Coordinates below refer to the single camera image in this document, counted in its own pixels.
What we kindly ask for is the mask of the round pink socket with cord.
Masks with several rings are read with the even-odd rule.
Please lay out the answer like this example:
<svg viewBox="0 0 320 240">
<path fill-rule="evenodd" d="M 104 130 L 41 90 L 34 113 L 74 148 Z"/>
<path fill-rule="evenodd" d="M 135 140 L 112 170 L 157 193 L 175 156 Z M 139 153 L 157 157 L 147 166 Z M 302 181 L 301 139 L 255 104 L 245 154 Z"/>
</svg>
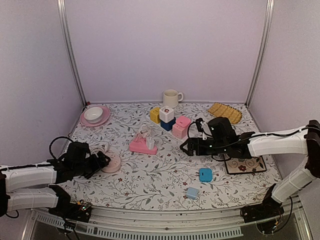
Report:
<svg viewBox="0 0 320 240">
<path fill-rule="evenodd" d="M 121 158 L 119 151 L 115 147 L 109 147 L 108 150 L 105 150 L 101 146 L 92 147 L 90 149 L 92 154 L 98 154 L 98 152 L 102 152 L 104 155 L 106 155 L 108 158 L 110 158 L 110 161 L 107 166 L 103 167 L 101 169 L 104 173 L 116 173 L 121 168 Z"/>
</svg>

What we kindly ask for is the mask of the blue plug adapter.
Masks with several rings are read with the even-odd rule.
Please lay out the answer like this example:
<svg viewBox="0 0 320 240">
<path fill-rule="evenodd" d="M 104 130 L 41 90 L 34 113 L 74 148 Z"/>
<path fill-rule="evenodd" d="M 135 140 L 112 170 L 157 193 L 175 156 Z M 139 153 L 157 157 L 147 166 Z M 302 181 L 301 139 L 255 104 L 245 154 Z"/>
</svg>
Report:
<svg viewBox="0 0 320 240">
<path fill-rule="evenodd" d="M 210 183 L 213 180 L 213 172 L 210 168 L 200 168 L 198 171 L 199 181 Z"/>
</svg>

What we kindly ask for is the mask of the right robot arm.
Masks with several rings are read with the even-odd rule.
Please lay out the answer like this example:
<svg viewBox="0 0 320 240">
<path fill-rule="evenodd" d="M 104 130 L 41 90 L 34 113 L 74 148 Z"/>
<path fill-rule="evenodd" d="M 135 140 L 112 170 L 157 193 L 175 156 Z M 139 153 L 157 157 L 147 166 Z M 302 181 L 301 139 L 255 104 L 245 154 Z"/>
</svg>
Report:
<svg viewBox="0 0 320 240">
<path fill-rule="evenodd" d="M 236 134 L 226 117 L 216 117 L 203 127 L 195 121 L 203 137 L 188 137 L 180 149 L 188 156 L 227 155 L 235 159 L 253 159 L 268 155 L 302 155 L 302 163 L 283 180 L 266 192 L 258 213 L 269 218 L 291 195 L 320 177 L 320 123 L 310 120 L 307 125 L 276 132 L 244 132 Z"/>
</svg>

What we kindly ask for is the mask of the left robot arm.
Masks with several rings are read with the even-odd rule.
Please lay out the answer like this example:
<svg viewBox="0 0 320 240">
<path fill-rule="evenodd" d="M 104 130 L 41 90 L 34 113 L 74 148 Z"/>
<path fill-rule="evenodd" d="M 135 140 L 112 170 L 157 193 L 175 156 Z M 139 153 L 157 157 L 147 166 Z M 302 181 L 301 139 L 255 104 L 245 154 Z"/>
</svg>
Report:
<svg viewBox="0 0 320 240">
<path fill-rule="evenodd" d="M 73 202 L 60 184 L 75 177 L 91 178 L 107 167 L 110 157 L 92 153 L 89 145 L 72 142 L 60 157 L 38 164 L 5 166 L 0 169 L 0 215 L 21 209 L 48 208 L 65 219 L 90 217 L 90 203 Z"/>
</svg>

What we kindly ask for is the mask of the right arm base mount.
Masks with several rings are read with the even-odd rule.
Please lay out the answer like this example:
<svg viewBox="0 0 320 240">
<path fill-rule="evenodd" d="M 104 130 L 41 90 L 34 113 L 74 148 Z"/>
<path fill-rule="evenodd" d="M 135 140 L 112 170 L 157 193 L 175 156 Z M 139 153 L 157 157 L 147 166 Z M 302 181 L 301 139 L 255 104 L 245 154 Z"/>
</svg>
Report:
<svg viewBox="0 0 320 240">
<path fill-rule="evenodd" d="M 269 189 L 263 198 L 262 203 L 247 205 L 240 209 L 240 216 L 245 223 L 264 220 L 284 213 L 282 203 L 278 203 L 272 198 L 272 190 Z"/>
</svg>

